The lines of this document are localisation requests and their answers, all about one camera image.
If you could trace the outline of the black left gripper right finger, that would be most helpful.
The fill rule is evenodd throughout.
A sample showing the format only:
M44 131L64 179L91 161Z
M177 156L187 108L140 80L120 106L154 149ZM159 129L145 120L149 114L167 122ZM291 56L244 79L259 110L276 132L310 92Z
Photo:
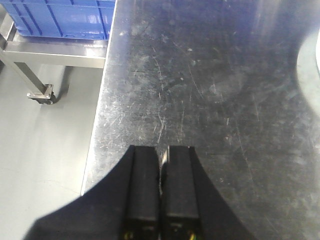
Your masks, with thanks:
M202 240L190 148L169 146L161 170L161 237Z

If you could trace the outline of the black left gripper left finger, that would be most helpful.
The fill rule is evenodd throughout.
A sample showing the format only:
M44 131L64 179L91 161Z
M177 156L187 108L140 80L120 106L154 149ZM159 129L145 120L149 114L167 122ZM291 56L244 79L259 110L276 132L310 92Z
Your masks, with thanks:
M160 169L156 150L135 146L124 223L126 240L156 240L159 235Z

